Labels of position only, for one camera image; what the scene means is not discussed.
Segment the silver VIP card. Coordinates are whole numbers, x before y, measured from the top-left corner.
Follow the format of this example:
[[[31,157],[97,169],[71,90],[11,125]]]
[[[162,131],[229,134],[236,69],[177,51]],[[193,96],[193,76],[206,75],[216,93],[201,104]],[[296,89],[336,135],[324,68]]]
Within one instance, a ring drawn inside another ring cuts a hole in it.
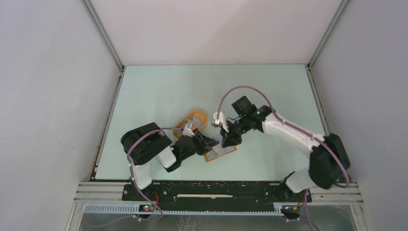
[[[213,147],[213,150],[207,153],[207,157],[208,159],[216,159],[222,156],[224,153],[225,153],[224,148],[221,146],[221,144],[218,144]]]

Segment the orange leather card holder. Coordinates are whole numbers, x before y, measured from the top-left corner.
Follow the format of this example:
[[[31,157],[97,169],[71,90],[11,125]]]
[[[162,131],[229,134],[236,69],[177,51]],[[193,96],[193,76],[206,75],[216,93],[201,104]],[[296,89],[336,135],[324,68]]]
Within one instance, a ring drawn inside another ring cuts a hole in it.
[[[206,153],[204,155],[204,159],[205,159],[206,162],[216,160],[218,158],[221,158],[221,157],[223,157],[223,156],[237,150],[236,146],[229,146],[227,148],[222,148],[221,147],[221,143],[222,143],[222,136],[221,135],[218,135],[218,136],[214,137],[214,139],[216,141],[218,141],[219,144],[216,145],[215,147],[213,147],[211,149],[211,151],[209,151],[208,153]]]

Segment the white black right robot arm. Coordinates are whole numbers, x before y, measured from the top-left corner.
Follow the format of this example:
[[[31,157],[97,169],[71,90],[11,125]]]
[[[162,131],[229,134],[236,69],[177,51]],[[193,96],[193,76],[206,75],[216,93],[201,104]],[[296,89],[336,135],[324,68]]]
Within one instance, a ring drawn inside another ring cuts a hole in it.
[[[222,147],[239,145],[243,134],[258,130],[282,139],[308,159],[308,167],[289,174],[282,181],[280,196],[285,201],[294,200],[301,191],[312,187],[330,189],[341,176],[350,181],[347,174],[350,160],[338,135],[313,133],[286,120],[271,106],[256,107],[246,96],[235,101],[232,107],[239,116],[233,122],[221,110],[213,114],[213,124],[221,128]]]

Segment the beige oval plastic tray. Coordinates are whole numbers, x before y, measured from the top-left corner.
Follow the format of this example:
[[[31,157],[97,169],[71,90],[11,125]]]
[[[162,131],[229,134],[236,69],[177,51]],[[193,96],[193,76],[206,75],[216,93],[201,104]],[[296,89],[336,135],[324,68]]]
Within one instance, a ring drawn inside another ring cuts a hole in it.
[[[207,122],[207,114],[200,109],[194,109],[175,125],[175,128],[178,128],[178,130],[174,130],[173,135],[178,140],[186,124],[192,124],[193,131],[196,129],[201,131],[206,127]]]

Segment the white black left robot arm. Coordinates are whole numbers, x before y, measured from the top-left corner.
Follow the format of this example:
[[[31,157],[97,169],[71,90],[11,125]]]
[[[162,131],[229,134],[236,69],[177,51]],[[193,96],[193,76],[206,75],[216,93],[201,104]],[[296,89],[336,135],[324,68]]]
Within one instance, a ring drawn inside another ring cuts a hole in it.
[[[181,132],[175,143],[166,135],[165,130],[166,128],[160,128],[152,122],[128,131],[121,138],[129,162],[131,180],[135,185],[133,193],[140,200],[147,200],[152,194],[150,161],[157,159],[167,172],[172,172],[187,158],[195,154],[205,155],[220,144],[203,135],[192,123],[172,128],[173,131]]]

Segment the gold card with black stripe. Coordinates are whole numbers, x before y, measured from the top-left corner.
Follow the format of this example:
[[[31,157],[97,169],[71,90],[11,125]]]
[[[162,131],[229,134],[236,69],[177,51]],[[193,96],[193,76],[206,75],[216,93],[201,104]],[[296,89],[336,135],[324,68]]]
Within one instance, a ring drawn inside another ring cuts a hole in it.
[[[202,120],[201,120],[198,116],[196,116],[196,115],[193,115],[193,116],[188,117],[188,118],[186,119],[186,121],[184,122],[184,124],[183,124],[183,128],[184,128],[185,124],[188,123],[188,122],[189,122],[189,123],[193,123],[193,124],[197,127],[198,130],[204,128],[205,125],[206,125],[206,123],[205,123],[204,121],[202,121]]]

